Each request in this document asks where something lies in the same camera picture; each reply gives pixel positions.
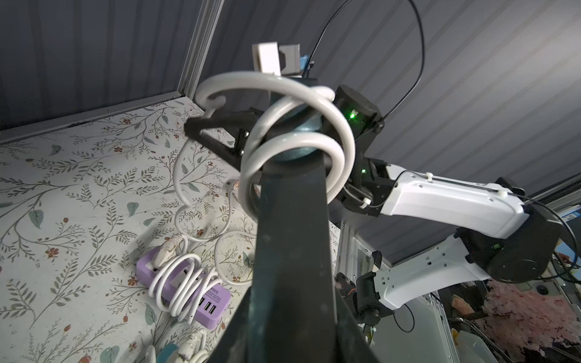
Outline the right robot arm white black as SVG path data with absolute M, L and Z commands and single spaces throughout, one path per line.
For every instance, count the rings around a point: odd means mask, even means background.
M 541 276 L 563 219 L 504 179 L 478 184 L 435 177 L 365 157 L 383 129 L 378 108 L 349 86 L 332 90 L 299 80 L 233 72 L 204 81 L 195 95 L 204 116 L 185 134 L 240 172 L 239 202 L 263 219 L 256 192 L 264 165 L 302 160 L 315 150 L 330 158 L 327 198 L 368 216 L 410 216 L 455 225 L 430 251 L 387 272 L 369 272 L 348 296 L 365 325 L 419 296 L 467 281 L 520 284 Z

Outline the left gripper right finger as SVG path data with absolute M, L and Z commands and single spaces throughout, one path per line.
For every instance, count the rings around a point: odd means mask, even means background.
M 340 291 L 335 290 L 334 296 L 336 308 L 336 358 L 334 361 L 378 363 L 374 353 L 366 344 L 353 314 L 340 295 Z

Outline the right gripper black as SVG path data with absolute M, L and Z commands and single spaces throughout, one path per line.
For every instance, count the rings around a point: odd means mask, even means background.
M 185 122 L 185 135 L 222 158 L 238 171 L 242 168 L 245 147 L 250 143 L 252 131 L 257 131 L 258 121 L 266 113 L 251 107 L 247 110 L 228 114 L 214 112 L 226 103 L 225 91 L 236 89 L 266 90 L 271 93 L 270 106 L 283 99 L 283 94 L 271 86 L 264 85 L 263 79 L 246 77 L 240 83 L 235 77 L 210 77 L 198 86 L 196 102 L 203 107 L 204 116 L 191 117 Z M 334 92 L 333 104 L 345 116 L 353 133 L 355 157 L 351 171 L 363 168 L 363 96 L 349 86 L 339 86 Z M 261 134 L 258 145 L 293 132 L 320 132 L 339 145 L 343 142 L 338 131 L 320 112 L 309 104 L 292 106 L 283 113 L 271 128 Z

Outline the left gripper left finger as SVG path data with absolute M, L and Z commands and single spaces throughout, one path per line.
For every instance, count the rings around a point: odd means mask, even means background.
M 259 313 L 255 288 L 243 296 L 233 318 L 207 362 L 258 362 Z

